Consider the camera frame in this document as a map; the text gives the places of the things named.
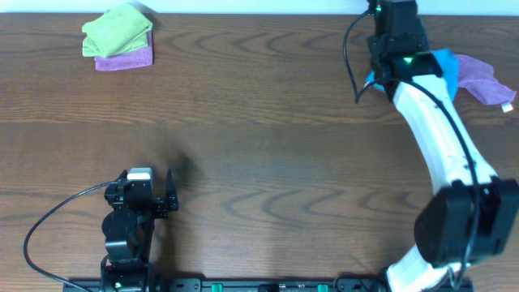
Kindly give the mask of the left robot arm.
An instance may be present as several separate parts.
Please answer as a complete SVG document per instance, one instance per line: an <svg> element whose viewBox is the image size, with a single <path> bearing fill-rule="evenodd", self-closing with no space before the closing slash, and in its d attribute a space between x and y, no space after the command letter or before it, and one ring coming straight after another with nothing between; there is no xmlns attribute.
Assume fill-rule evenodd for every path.
<svg viewBox="0 0 519 292"><path fill-rule="evenodd" d="M168 284L156 275L149 262L156 219L166 219L178 210L177 189L169 170L165 194L153 194L150 168L124 170L105 189L113 211L102 222L107 256L101 261L99 290L167 291Z"/></svg>

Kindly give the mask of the blue cloth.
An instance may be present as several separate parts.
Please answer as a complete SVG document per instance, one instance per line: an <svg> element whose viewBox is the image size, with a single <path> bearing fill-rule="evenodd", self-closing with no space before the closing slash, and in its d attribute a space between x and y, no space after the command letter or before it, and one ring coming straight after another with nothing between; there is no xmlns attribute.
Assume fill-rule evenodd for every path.
<svg viewBox="0 0 519 292"><path fill-rule="evenodd" d="M366 78L363 89L355 96L355 102L369 88L378 88L384 92L390 103L393 103L397 87L400 84L417 90L420 93L432 94L425 85L418 83L419 76L431 75L445 82L448 96L454 99L457 93L459 62L449 49L423 52L387 53L378 62L375 69Z"/></svg>

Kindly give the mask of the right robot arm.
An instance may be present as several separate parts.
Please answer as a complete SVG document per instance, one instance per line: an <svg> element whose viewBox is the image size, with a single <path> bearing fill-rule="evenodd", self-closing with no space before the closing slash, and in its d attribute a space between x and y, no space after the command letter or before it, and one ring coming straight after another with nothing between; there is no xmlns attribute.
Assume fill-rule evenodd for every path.
<svg viewBox="0 0 519 292"><path fill-rule="evenodd" d="M388 291L460 289L466 269L504 251L518 185L499 178L475 147L430 51L413 1L369 4L367 44L376 83L408 122L427 163L432 199L414 223L414 245L386 270Z"/></svg>

